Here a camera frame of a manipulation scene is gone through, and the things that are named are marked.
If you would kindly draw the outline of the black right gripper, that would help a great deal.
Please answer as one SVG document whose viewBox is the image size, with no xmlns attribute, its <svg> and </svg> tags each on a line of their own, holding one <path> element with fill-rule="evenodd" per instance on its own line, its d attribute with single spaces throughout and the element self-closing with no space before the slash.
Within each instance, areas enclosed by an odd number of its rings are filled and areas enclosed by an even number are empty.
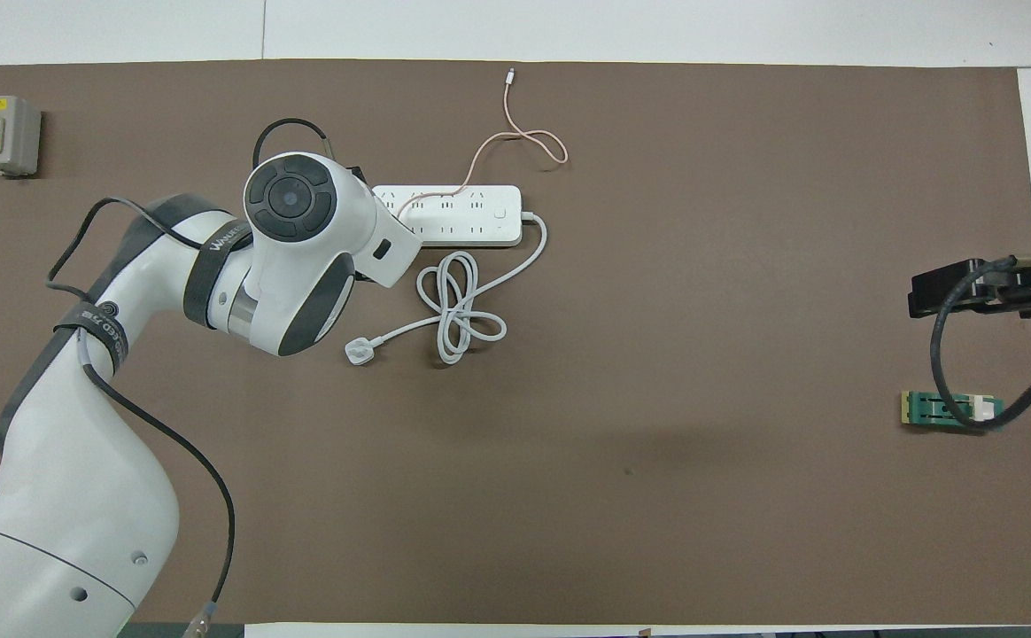
<svg viewBox="0 0 1031 638">
<path fill-rule="evenodd" d="M 951 265 L 920 272 L 910 278 L 910 316 L 925 318 L 936 315 L 953 288 L 966 275 L 980 269 L 985 260 L 960 260 Z M 986 286 L 989 302 L 986 304 Z M 1019 314 L 1031 318 L 1031 269 L 1021 271 L 993 270 L 982 279 L 973 280 L 958 294 L 953 310 L 985 306 L 986 315 Z"/>
</svg>

